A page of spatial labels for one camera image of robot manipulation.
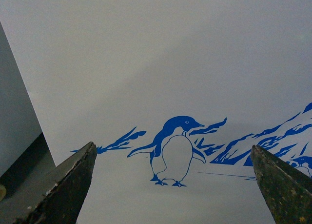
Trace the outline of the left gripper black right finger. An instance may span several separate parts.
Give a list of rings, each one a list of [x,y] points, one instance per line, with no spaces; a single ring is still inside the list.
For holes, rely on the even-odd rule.
[[[251,160],[266,205],[277,224],[312,222],[312,180],[266,149],[253,145]]]

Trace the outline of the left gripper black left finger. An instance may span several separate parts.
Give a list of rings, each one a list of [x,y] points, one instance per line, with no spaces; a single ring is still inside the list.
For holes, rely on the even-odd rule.
[[[74,224],[91,185],[97,148],[87,143],[55,169],[0,203],[2,224]]]

